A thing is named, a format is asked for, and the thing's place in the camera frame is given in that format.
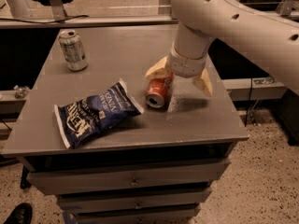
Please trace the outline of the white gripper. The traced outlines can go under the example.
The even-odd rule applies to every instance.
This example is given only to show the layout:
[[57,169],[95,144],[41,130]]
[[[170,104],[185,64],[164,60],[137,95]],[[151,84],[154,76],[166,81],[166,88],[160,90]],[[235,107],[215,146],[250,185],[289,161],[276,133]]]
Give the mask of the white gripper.
[[172,71],[176,76],[190,78],[192,84],[200,90],[205,96],[211,97],[213,86],[210,81],[209,73],[206,67],[207,49],[204,49],[198,58],[190,58],[182,55],[172,45],[167,57],[163,57],[159,62],[153,65],[146,73],[146,80],[155,78],[166,78]]

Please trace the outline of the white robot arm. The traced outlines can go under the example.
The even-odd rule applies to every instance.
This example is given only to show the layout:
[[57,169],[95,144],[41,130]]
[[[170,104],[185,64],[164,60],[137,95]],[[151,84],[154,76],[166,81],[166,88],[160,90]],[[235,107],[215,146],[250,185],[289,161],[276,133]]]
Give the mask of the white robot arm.
[[169,74],[190,78],[210,97],[206,70],[208,49],[219,39],[266,73],[299,93],[299,25],[246,7],[237,0],[171,0],[178,30],[168,55],[153,65],[145,79]]

